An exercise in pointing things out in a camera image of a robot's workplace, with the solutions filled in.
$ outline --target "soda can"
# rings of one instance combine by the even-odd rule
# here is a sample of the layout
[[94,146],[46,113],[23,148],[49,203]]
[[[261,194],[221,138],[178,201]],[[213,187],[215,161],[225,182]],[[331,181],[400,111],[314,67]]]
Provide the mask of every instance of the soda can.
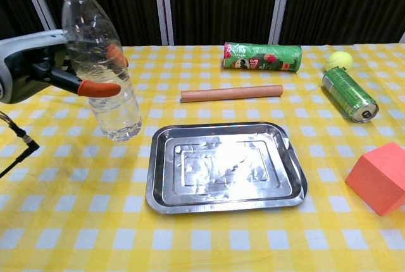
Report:
[[247,70],[297,71],[301,65],[300,46],[268,46],[226,42],[223,67]]
[[322,85],[356,123],[369,122],[378,113],[378,104],[343,68],[332,68],[322,78]]

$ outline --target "pringles can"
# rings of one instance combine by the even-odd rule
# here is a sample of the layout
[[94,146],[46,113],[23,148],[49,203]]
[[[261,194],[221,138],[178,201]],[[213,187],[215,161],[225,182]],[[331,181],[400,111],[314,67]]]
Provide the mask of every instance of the pringles can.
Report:
[[297,71],[301,65],[300,46],[267,46],[226,42],[223,67],[246,70]]
[[322,78],[322,85],[352,121],[365,123],[377,115],[379,108],[375,100],[343,68],[328,70]]

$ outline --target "tennis ball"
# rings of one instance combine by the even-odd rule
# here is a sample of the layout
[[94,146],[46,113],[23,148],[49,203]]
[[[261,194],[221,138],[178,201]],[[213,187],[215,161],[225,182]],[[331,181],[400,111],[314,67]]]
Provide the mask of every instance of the tennis ball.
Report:
[[345,70],[350,69],[353,66],[353,57],[344,51],[334,52],[329,56],[327,62],[325,63],[325,69],[330,70],[331,68],[344,68]]

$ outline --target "orange sponge cube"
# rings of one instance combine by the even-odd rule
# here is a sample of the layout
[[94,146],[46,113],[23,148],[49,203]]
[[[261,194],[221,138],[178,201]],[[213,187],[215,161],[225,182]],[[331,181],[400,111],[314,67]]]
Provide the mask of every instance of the orange sponge cube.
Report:
[[395,142],[363,154],[346,183],[380,216],[405,204],[405,150]]

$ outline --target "table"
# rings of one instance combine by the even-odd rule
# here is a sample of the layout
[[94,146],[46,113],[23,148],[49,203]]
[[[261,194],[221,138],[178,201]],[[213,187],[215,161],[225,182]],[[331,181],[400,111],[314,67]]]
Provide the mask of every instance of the table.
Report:
[[[41,148],[0,180],[0,270],[405,271],[405,207],[379,217],[344,183],[358,157],[405,145],[405,44],[304,46],[297,73],[221,70],[222,46],[126,47],[139,136],[101,135],[84,98],[50,87],[0,108]],[[380,104],[345,119],[320,88],[326,57],[352,54]],[[181,90],[282,84],[281,98],[179,103]],[[270,121],[309,184],[298,207],[162,215],[145,202],[151,137],[174,124]],[[0,123],[0,165],[25,145]]]

